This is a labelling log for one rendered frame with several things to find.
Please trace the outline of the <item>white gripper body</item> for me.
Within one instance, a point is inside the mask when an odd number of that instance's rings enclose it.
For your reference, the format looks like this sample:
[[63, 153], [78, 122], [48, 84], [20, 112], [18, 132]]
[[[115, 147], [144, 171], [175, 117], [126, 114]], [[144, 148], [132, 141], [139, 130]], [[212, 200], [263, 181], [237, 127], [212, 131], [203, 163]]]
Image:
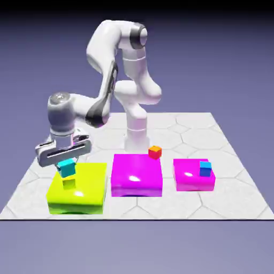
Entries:
[[68, 148], [58, 148], [56, 141], [52, 140], [35, 147], [37, 161], [41, 167], [56, 165], [69, 158], [79, 157], [90, 153], [92, 142], [88, 134], [73, 136], [73, 143]]

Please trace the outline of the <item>small cyan cube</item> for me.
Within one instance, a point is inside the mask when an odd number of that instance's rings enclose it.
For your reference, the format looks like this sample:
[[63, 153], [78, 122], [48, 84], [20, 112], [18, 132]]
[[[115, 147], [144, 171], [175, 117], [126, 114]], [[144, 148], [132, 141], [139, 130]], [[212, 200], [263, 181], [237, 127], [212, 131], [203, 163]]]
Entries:
[[59, 174], [62, 178], [66, 178], [75, 174], [75, 163], [72, 158], [63, 160], [58, 163], [60, 167]]

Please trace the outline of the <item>small yellow cube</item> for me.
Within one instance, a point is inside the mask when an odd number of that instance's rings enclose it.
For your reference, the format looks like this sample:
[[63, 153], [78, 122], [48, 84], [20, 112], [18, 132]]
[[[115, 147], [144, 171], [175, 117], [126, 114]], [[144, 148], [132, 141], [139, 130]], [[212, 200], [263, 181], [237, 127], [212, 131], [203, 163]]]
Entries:
[[69, 190], [69, 189], [75, 189], [76, 188], [76, 183], [74, 178], [68, 178], [63, 180], [63, 189], [64, 190]]

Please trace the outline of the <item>small orange cube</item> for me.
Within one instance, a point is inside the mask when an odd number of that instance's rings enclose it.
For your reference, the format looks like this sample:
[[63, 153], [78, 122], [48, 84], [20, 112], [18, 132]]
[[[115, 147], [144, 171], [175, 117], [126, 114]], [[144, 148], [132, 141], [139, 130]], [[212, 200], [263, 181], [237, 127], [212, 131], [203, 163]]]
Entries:
[[162, 156], [162, 149], [159, 146], [151, 146], [148, 149], [148, 156], [153, 159], [159, 159]]

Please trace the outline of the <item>small blue cube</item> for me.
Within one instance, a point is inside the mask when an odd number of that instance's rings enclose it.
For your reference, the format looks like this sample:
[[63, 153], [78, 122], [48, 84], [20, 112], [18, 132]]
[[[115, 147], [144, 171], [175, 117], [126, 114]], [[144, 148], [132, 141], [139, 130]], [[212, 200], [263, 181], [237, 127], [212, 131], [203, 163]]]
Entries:
[[200, 176], [201, 177], [210, 177], [211, 176], [212, 166], [208, 161], [200, 161]]

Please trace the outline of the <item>large yellow box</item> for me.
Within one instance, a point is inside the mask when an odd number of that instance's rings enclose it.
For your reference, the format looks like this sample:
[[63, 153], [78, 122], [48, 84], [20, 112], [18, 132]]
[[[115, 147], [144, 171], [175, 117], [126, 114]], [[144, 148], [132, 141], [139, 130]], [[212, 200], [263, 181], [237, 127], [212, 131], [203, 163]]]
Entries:
[[75, 189], [64, 190], [57, 172], [47, 192], [47, 203], [52, 215], [103, 213], [107, 177], [107, 163], [77, 163], [74, 175]]

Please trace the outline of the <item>large magenta box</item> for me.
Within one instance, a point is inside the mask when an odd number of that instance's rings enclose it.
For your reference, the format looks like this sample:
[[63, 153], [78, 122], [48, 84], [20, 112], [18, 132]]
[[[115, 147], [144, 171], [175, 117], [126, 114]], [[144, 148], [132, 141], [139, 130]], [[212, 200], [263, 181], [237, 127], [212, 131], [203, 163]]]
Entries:
[[160, 159], [147, 154], [115, 154], [111, 196], [161, 197], [163, 176]]

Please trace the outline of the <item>medium magenta box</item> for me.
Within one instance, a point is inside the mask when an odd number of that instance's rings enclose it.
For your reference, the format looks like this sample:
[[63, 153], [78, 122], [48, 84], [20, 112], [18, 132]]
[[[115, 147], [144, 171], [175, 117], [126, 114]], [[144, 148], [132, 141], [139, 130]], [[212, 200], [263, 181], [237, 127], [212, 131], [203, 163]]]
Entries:
[[213, 170], [211, 170], [210, 177], [201, 177], [200, 161], [208, 161], [208, 159], [178, 158], [173, 160], [173, 177], [177, 191], [214, 190], [216, 180], [215, 174]]

